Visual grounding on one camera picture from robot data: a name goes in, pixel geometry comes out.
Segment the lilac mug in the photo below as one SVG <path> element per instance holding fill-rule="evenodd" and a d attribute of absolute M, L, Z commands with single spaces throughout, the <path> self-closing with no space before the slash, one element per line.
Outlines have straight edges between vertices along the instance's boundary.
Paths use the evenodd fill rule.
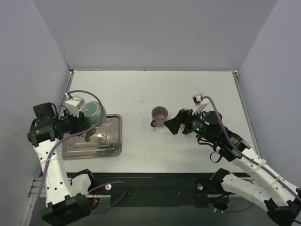
<path fill-rule="evenodd" d="M 151 127 L 163 127 L 168 117 L 168 110 L 163 106 L 156 106 L 151 111 L 152 120 Z"/>

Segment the beige round mug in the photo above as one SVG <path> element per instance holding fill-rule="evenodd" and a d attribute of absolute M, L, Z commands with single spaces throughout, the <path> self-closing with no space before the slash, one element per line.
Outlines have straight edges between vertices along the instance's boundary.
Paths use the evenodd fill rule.
<path fill-rule="evenodd" d="M 96 128 L 92 128 L 87 133 L 82 134 L 81 136 L 84 138 L 86 142 L 90 142 L 91 137 L 95 134 Z"/>

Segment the green mug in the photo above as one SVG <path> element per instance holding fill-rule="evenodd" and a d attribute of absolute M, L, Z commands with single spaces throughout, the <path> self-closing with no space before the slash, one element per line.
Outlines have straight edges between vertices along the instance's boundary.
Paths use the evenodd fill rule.
<path fill-rule="evenodd" d="M 84 114 L 85 122 L 89 123 L 90 127 L 98 127 L 106 122 L 106 110 L 97 101 L 85 103 L 81 111 Z"/>

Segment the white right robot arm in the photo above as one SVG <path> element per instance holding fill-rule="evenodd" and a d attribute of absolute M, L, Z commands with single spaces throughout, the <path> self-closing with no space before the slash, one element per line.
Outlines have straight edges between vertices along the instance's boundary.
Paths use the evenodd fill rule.
<path fill-rule="evenodd" d="M 279 226 L 290 226 L 301 211 L 301 189 L 277 174 L 238 134 L 222 123 L 215 111 L 194 114 L 180 110 L 176 119 L 184 126 L 183 134 L 195 133 L 207 141 L 221 158 L 243 170 L 254 183 L 238 178 L 226 169 L 218 169 L 210 178 L 210 187 L 239 195 L 261 207 Z"/>

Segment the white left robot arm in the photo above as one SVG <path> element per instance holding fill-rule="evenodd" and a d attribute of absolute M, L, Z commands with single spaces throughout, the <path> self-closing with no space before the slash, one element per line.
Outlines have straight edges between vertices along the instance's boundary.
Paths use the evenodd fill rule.
<path fill-rule="evenodd" d="M 42 169 L 42 189 L 46 190 L 46 206 L 41 210 L 42 219 L 52 226 L 67 226 L 75 221 L 98 213 L 98 199 L 88 194 L 105 191 L 108 195 L 114 182 L 98 184 L 92 171 L 84 169 L 71 179 L 63 164 L 62 143 L 67 138 L 79 137 L 93 132 L 106 119 L 105 108 L 97 101 L 74 104 L 68 100 L 63 115 L 56 106 L 43 103 L 33 107 L 36 118 L 32 121 L 28 139 L 33 145 Z"/>

